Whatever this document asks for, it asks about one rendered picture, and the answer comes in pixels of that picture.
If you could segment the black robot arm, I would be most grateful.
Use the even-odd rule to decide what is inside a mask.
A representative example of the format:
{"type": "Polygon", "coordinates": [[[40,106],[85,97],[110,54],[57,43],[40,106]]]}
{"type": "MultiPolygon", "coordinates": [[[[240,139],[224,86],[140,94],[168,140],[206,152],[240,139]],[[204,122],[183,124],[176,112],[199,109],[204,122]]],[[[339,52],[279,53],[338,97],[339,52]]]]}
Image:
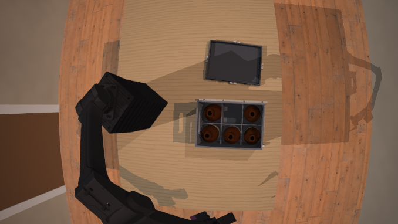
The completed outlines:
{"type": "Polygon", "coordinates": [[[103,224],[231,224],[234,214],[193,221],[155,209],[151,199],[111,182],[104,158],[102,119],[114,120],[119,87],[94,84],[75,109],[81,125],[80,177],[75,198],[103,224]],[[105,114],[104,114],[105,113],[105,114]],[[110,116],[110,117],[109,117],[110,116]],[[108,204],[107,204],[108,203],[108,204]]]}

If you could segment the dark grey divided crate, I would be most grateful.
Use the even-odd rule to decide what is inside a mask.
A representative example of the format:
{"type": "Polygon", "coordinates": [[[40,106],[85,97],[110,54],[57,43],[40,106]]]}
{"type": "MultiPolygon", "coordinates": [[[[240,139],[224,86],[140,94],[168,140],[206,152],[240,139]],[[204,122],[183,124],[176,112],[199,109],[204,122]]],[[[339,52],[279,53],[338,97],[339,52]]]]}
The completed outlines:
{"type": "Polygon", "coordinates": [[[231,102],[231,101],[203,101],[197,100],[197,108],[196,108],[196,124],[195,124],[195,147],[203,147],[203,148],[223,148],[223,149],[239,149],[239,150],[262,150],[263,144],[263,136],[264,136],[264,119],[265,119],[265,103],[244,103],[244,102],[231,102]],[[209,104],[217,104],[221,109],[221,118],[217,121],[208,121],[204,117],[204,109],[209,104]],[[224,107],[225,104],[225,107],[224,107]],[[244,110],[248,105],[257,104],[256,106],[260,109],[262,105],[262,124],[261,124],[261,116],[260,118],[251,124],[243,124],[250,123],[244,117],[244,110]],[[202,129],[210,124],[216,124],[221,131],[220,136],[214,142],[205,142],[201,137],[202,129]],[[229,125],[226,125],[229,124],[229,125]],[[224,125],[224,129],[222,131],[222,125],[224,125]],[[235,144],[229,144],[225,142],[223,138],[223,133],[225,129],[231,125],[236,125],[241,130],[241,137],[235,144]],[[257,126],[258,125],[258,126],[257,126]],[[243,126],[243,128],[242,128],[243,126]],[[259,129],[260,139],[254,145],[249,145],[244,140],[244,132],[250,127],[254,126],[259,129]],[[260,131],[261,127],[261,131],[260,131]],[[260,145],[261,142],[261,145],[260,145]]]}

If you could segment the brown ceramic bottle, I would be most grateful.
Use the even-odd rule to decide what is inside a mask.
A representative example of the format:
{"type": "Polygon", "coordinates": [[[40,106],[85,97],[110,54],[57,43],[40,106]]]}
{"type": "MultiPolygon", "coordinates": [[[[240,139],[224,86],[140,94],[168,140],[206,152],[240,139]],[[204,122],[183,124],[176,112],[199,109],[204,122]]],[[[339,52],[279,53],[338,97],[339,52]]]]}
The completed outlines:
{"type": "Polygon", "coordinates": [[[255,105],[249,105],[244,110],[244,117],[250,123],[256,122],[260,118],[261,112],[255,105]]]}

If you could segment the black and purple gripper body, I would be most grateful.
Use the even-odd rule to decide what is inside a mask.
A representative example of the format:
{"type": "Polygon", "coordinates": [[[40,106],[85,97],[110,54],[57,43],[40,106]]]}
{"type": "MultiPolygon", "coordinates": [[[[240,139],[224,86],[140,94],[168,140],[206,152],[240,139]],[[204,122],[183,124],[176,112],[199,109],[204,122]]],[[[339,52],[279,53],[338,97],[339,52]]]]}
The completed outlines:
{"type": "Polygon", "coordinates": [[[197,219],[195,219],[194,221],[204,221],[210,218],[206,211],[196,214],[195,217],[197,219]]]}

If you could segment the brown bottle with cream label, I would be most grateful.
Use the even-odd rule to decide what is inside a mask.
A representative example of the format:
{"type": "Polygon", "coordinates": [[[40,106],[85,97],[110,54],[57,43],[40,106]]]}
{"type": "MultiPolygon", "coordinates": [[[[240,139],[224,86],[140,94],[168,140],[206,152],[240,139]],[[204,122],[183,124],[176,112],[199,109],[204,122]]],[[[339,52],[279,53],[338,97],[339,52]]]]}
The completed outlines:
{"type": "Polygon", "coordinates": [[[245,130],[244,140],[249,145],[256,144],[259,141],[260,137],[261,135],[259,130],[254,126],[250,126],[245,130]]]}

